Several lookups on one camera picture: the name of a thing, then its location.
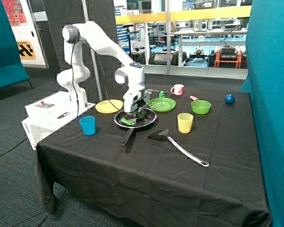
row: pink mug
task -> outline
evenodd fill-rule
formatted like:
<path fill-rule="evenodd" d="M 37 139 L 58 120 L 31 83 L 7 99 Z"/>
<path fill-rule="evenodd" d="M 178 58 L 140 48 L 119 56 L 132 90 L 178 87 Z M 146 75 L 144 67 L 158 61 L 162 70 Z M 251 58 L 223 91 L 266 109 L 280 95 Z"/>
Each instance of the pink mug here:
<path fill-rule="evenodd" d="M 173 88 L 170 90 L 171 93 L 177 96 L 183 95 L 183 89 L 184 85 L 183 84 L 175 84 Z"/>

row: black spatula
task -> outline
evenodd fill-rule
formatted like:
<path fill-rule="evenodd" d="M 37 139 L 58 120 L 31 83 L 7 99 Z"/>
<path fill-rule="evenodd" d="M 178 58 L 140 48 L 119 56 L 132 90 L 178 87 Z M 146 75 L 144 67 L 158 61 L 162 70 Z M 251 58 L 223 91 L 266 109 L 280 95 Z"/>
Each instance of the black spatula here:
<path fill-rule="evenodd" d="M 169 130 L 166 129 L 166 130 L 160 130 L 160 131 L 157 131 L 151 135 L 148 136 L 148 138 L 150 139 L 154 139 L 154 140 L 161 140 L 162 137 L 167 137 L 167 139 L 169 139 L 169 141 L 176 147 L 178 148 L 178 150 L 180 150 L 183 154 L 185 154 L 187 157 L 191 158 L 192 160 L 194 160 L 195 162 L 205 166 L 205 167 L 208 167 L 209 166 L 209 163 L 208 162 L 205 162 L 203 161 L 202 159 L 199 159 L 198 157 L 196 156 L 193 156 L 192 154 L 190 154 L 189 152 L 187 152 L 186 150 L 184 150 L 183 148 L 181 148 L 169 135 Z"/>

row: pink object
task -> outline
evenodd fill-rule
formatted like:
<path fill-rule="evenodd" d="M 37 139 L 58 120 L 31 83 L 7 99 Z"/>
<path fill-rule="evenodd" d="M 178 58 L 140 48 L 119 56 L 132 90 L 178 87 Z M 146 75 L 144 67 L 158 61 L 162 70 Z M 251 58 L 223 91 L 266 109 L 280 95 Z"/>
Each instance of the pink object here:
<path fill-rule="evenodd" d="M 190 96 L 189 98 L 190 98 L 191 100 L 193 100 L 193 101 L 198 100 L 198 98 L 195 97 L 195 96 Z"/>
<path fill-rule="evenodd" d="M 175 84 L 173 88 L 170 90 L 171 93 L 177 96 L 183 95 L 184 85 L 183 84 Z"/>

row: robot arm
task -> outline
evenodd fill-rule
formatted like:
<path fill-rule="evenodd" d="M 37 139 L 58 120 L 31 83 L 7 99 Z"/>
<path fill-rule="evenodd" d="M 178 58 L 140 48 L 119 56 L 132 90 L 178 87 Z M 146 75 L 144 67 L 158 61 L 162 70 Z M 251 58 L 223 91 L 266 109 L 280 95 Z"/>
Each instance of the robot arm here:
<path fill-rule="evenodd" d="M 104 33 L 100 26 L 93 21 L 85 24 L 67 25 L 63 28 L 62 35 L 65 60 L 72 64 L 72 69 L 60 73 L 58 82 L 68 89 L 74 100 L 78 94 L 79 109 L 86 105 L 87 98 L 85 90 L 79 87 L 78 83 L 89 78 L 89 70 L 82 61 L 82 43 L 87 44 L 98 54 L 116 57 L 124 65 L 115 72 L 115 80 L 119 84 L 128 85 L 128 90 L 123 96 L 125 112 L 142 112 L 147 107 L 150 96 L 145 90 L 143 66 L 134 62 L 121 47 Z M 73 85 L 71 84 L 72 76 L 74 77 Z"/>

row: yellow plate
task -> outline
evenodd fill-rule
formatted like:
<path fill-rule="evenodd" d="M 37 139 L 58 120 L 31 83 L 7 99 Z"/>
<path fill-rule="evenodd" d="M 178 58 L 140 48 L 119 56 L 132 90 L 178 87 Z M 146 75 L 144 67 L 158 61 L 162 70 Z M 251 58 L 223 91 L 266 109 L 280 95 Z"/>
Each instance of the yellow plate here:
<path fill-rule="evenodd" d="M 123 102 L 120 100 L 116 100 L 116 99 L 110 99 L 110 102 L 112 104 L 114 104 L 119 110 L 121 110 L 122 106 L 123 106 Z M 119 110 L 117 110 L 113 105 L 111 105 L 108 100 L 99 102 L 96 105 L 96 110 L 98 110 L 98 112 L 103 113 L 103 114 L 111 114 L 111 113 L 115 113 Z"/>

